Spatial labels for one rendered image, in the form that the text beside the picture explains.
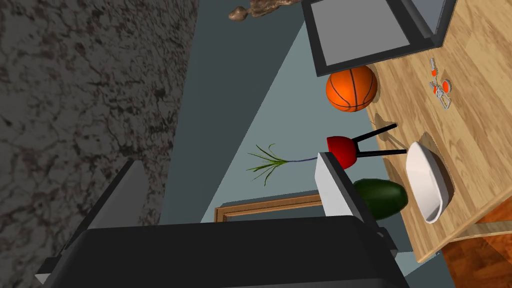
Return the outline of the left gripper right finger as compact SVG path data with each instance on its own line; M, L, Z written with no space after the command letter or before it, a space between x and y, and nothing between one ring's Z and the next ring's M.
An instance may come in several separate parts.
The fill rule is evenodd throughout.
M333 153L318 153L314 179L327 217L350 215L367 225L377 224Z

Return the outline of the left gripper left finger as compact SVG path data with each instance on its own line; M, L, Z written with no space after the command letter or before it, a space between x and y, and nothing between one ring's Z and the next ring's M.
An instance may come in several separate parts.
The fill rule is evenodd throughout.
M63 249L68 249L87 229L138 226L148 189L149 181L143 163L140 160L128 160Z

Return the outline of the red stool with black legs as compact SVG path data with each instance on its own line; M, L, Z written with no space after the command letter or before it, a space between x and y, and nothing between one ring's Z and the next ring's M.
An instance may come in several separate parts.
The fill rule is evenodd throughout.
M353 166L358 158L406 154L408 152L407 149L361 151L359 148L359 142L383 134L397 126L396 123L393 123L356 138L347 138L344 136L327 137L328 151L334 155L344 170Z

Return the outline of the dark green oval fruit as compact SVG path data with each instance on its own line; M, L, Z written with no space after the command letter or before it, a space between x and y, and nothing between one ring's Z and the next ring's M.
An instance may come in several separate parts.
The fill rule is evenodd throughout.
M390 180L363 178L353 185L377 221L399 213L409 202L405 188Z

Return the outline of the thin green grass plant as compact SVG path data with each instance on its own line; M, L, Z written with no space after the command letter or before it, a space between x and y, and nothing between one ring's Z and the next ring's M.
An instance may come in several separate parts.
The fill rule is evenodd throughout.
M262 176L264 176L263 180L263 186L265 187L268 183L268 180L270 176L274 173L274 171L285 165L285 164L296 164L296 163L305 163L305 162L311 162L318 159L318 157L312 157L312 158L305 158L305 159L298 159L298 160L286 160L281 157L278 157L277 154L275 154L272 151L272 146L275 144L270 144L266 149L261 148L259 145L256 145L258 149L258 153L250 153L249 155L257 157L261 160L261 164L255 167L251 167L246 169L246 171L258 173L257 176L255 176L252 180L256 180Z

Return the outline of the white bowl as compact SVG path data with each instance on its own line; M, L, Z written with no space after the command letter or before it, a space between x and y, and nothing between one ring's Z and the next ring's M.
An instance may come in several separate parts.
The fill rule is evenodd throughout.
M447 208L450 194L435 155L424 145L413 142L406 154L405 170L422 217L433 224Z

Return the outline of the orange basketball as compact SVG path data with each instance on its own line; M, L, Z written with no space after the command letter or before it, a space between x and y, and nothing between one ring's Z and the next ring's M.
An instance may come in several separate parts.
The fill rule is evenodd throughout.
M359 66L331 74L326 82L326 97L342 112L365 109L375 99L378 79L368 66Z

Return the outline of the light wooden table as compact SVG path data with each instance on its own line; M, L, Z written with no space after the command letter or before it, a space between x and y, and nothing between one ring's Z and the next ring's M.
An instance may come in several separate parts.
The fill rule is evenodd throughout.
M429 85L434 58L449 79L445 110ZM454 195L426 223L407 190L401 212L415 259L425 262L447 243L512 232L512 224L479 224L512 196L512 0L457 0L440 48L377 62L380 95L367 108L373 126L397 123L381 149L421 142L444 161Z

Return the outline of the silver keys with orange tags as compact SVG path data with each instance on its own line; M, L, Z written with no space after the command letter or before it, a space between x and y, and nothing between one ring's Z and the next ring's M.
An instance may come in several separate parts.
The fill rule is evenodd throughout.
M437 73L437 64L435 59L432 57L430 59L431 64L431 75L432 75L432 81L429 82L429 85L432 89L433 94L435 97L439 100L442 107L447 110L449 109L452 100L449 96L449 93L452 90L452 83L449 79L445 78L444 80L440 81L438 80Z

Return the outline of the dark grey laptop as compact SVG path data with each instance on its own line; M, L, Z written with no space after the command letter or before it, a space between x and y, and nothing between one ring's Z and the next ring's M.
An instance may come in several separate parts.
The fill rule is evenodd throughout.
M442 47L457 0L302 0L318 77Z

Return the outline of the brown lumpy sculpture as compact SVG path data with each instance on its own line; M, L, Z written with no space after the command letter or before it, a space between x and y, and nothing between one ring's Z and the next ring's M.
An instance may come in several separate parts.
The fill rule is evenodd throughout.
M260 18L273 13L280 7L292 6L301 1L302 0L250 0L249 8L238 6L228 15L228 18L235 22L244 21L248 15L251 15L253 18Z

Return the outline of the wooden picture frame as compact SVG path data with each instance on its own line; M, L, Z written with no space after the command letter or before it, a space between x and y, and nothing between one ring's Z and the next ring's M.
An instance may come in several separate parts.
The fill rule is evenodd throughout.
M297 208L315 207L321 205L322 200L320 195L312 194L222 206L215 208L213 222L228 222L228 219L231 217L239 217L243 215L283 211Z

